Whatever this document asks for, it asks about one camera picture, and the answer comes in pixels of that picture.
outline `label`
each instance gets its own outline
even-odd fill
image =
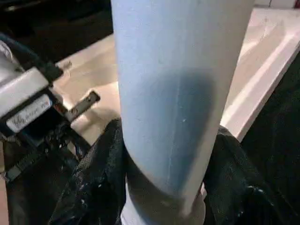
[[[47,95],[42,95],[33,103],[19,111],[16,115],[10,118],[6,124],[15,133],[22,130],[37,117],[42,115],[52,105],[50,98]]]

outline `pvc pipe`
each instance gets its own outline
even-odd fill
[[[139,171],[128,177],[131,196],[153,198],[143,176],[190,212],[253,3],[112,0],[124,142]]]

